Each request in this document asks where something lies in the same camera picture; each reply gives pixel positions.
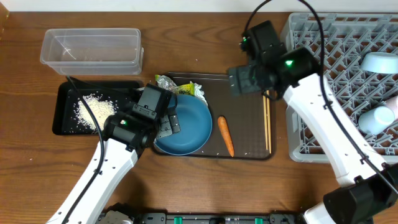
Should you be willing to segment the dark blue plate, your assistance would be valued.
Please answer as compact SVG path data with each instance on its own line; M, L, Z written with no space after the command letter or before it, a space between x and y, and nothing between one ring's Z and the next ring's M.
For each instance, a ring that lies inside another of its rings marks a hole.
M203 147L211 136L211 113L202 100L190 95L177 95L175 110L180 132L157 139L154 147L175 156L192 154Z

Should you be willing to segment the white rice pile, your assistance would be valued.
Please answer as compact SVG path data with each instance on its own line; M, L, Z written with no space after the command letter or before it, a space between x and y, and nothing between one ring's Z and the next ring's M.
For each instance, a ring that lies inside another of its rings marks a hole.
M83 96L83 99L86 101L86 104L94 114L100 129L103 130L106 119L108 116L111 116L117 112L118 106L109 99L102 100L101 97L102 95L97 96L95 94L90 94ZM90 113L81 100L78 100L77 103L74 103L73 112L75 114L73 120L77 122L78 126L82 126L83 131L97 131Z

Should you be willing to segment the light blue bowl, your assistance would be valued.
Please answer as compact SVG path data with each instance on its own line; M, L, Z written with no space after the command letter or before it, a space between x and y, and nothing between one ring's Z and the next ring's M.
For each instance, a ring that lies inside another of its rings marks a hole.
M371 52L365 55L361 69L367 72L397 73L397 55L385 52Z

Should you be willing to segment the light blue cup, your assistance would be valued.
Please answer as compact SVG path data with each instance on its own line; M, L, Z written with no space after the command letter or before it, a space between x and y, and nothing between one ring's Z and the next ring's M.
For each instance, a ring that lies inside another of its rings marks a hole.
M358 119L358 126L366 134L379 134L394 121L394 112L386 106L379 106L363 113Z

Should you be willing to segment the pale pink cup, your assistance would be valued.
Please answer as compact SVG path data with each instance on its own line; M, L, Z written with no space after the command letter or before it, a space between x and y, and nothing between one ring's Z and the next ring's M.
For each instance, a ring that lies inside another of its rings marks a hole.
M398 96L388 99L386 101L385 106L393 112L395 120L397 121L398 120Z

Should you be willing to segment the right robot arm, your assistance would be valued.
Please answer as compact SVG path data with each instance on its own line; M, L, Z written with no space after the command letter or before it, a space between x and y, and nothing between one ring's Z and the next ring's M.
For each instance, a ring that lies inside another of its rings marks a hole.
M306 223L369 223L397 201L397 164L363 138L333 96L305 48L275 47L248 65L228 69L234 95L274 90L305 122L326 154L339 188L303 214Z

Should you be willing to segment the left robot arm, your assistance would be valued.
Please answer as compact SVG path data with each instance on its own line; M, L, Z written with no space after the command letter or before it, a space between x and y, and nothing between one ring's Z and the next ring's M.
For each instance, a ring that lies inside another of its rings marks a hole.
M107 118L88 167L49 223L96 223L123 177L143 150L151 147L161 125L176 114L175 93L147 85L138 102Z

